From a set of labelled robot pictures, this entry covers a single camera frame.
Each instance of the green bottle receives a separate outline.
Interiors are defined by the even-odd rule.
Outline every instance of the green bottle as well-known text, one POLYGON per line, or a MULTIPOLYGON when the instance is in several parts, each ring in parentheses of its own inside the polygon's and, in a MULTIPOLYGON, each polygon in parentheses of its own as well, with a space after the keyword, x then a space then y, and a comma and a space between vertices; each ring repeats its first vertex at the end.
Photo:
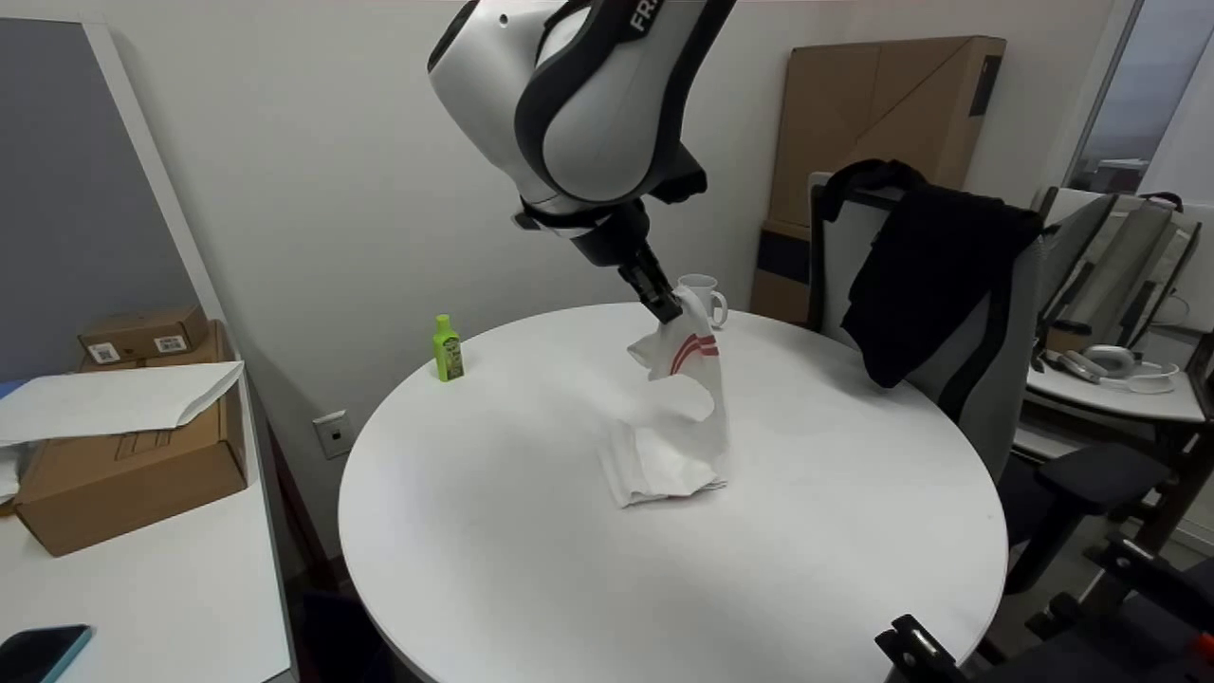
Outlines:
POLYGON ((437 314, 431 347, 434 347, 434 366, 442 370, 444 381, 463 375, 458 331, 453 327, 453 314, 437 314))

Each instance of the white desk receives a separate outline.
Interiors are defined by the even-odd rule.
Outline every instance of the white desk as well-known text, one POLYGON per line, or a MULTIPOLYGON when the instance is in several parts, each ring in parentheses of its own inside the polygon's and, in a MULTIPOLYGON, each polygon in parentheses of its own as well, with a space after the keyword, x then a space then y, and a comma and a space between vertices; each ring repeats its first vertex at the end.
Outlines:
POLYGON ((1075 380, 1054 366, 1027 366, 1027 389, 1072 403, 1077 411, 1101 411, 1130 421, 1179 421, 1179 423, 1206 421, 1201 393, 1191 389, 1188 380, 1179 389, 1170 389, 1170 393, 1127 393, 1127 389, 1107 389, 1101 381, 1075 380))
POLYGON ((453 683, 883 679, 874 636, 915 609, 967 656, 996 618, 1007 518, 987 467, 919 389, 852 347, 734 314, 734 481, 615 509, 606 421, 654 417, 634 302, 467 342, 415 370, 341 478, 341 550, 379 631, 453 683))
POLYGON ((80 553, 50 557, 21 518, 0 518, 0 642, 94 626, 66 683, 261 683, 290 672, 248 381, 245 437, 245 493, 80 553))

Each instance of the brown cardboard box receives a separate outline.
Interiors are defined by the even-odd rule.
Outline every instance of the brown cardboard box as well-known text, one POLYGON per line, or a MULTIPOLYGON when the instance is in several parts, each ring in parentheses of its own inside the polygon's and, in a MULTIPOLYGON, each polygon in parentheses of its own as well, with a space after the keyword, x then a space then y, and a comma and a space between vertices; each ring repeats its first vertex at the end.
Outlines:
POLYGON ((178 308, 162 314, 116 317, 80 335, 85 361, 106 365, 145 365, 152 355, 178 355, 207 344, 209 321, 197 308, 178 308))
POLYGON ((804 44, 791 51, 752 308, 810 321, 810 177, 903 160, 962 187, 1001 68, 1001 36, 804 44))
MULTIPOLYGON (((195 361, 228 355, 224 327, 212 331, 195 361)), ((50 553, 71 553, 245 488, 240 462, 240 389, 228 389, 173 433, 40 442, 17 510, 50 553)))

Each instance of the white paper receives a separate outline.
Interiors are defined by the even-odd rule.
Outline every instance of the white paper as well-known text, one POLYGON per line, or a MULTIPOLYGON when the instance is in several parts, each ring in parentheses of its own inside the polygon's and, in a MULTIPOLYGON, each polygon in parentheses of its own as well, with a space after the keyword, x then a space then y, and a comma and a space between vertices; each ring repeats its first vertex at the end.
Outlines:
POLYGON ((720 347, 713 321, 686 308, 681 317, 640 337, 634 361, 649 366, 649 385, 675 381, 681 375, 711 397, 711 411, 686 389, 659 389, 681 397, 668 421, 611 423, 602 475, 624 509, 649 500, 686 500, 725 484, 725 389, 720 347))
POLYGON ((1206 421, 1183 370, 1134 375, 1087 381, 1054 366, 1027 366, 1027 385, 1063 403, 1077 403, 1107 413, 1164 417, 1164 421, 1206 421))
POLYGON ((1101 380, 1101 385, 1120 393, 1191 393, 1183 366, 1142 365, 1125 380, 1101 380))
POLYGON ((0 397, 0 447, 190 423, 245 365, 42 375, 0 397))

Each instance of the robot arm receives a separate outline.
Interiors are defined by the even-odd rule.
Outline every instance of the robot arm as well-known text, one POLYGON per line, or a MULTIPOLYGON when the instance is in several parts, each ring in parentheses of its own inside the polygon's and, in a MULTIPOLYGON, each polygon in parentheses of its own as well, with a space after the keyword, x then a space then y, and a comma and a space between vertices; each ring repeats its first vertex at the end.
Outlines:
POLYGON ((467 0, 431 75, 477 153, 525 198, 520 225, 566 227, 675 317, 640 198, 686 201, 707 172, 683 107, 734 0, 467 0))

